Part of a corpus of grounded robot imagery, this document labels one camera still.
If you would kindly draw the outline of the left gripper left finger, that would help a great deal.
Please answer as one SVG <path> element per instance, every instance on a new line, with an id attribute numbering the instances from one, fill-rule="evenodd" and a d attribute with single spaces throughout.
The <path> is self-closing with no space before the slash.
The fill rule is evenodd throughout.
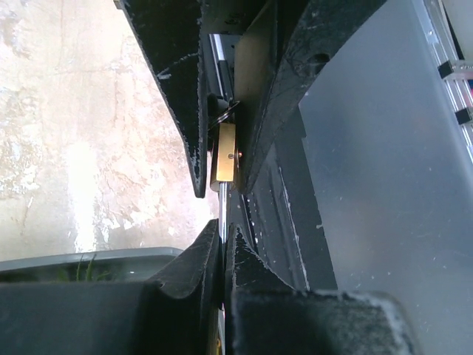
<path id="1" fill-rule="evenodd" d="M 200 1 L 121 2 L 146 63 L 183 140 L 195 196 L 207 178 L 206 76 Z"/>

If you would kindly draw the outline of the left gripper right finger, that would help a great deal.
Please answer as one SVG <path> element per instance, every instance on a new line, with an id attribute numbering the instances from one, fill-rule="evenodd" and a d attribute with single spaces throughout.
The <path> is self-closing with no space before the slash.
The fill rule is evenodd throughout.
<path id="1" fill-rule="evenodd" d="M 324 66 L 380 8 L 379 1 L 276 1 L 276 51 L 258 110 L 239 109 L 239 190 L 249 193 L 279 130 Z"/>

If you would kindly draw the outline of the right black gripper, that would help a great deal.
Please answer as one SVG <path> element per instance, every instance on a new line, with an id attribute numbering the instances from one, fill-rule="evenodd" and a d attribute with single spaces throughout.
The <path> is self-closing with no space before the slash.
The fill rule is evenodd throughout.
<path id="1" fill-rule="evenodd" d="M 4 283 L 3 354 L 416 354 L 384 294 L 296 292 L 218 219 L 147 283 Z"/>

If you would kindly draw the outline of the large brass padlock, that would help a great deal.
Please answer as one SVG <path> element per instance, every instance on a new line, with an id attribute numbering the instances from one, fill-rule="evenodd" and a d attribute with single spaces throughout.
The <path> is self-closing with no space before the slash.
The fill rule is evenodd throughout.
<path id="1" fill-rule="evenodd" d="M 273 77 L 277 2 L 267 1 L 235 49 L 235 99 L 248 111 L 258 110 Z"/>

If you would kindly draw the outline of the small brass padlock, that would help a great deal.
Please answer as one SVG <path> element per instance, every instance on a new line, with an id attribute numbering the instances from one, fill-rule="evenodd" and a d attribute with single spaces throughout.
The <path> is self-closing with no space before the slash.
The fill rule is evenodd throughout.
<path id="1" fill-rule="evenodd" d="M 217 127 L 211 162 L 210 188 L 219 198 L 219 235 L 228 239 L 229 194 L 234 187 L 237 165 L 236 125 L 221 123 Z"/>

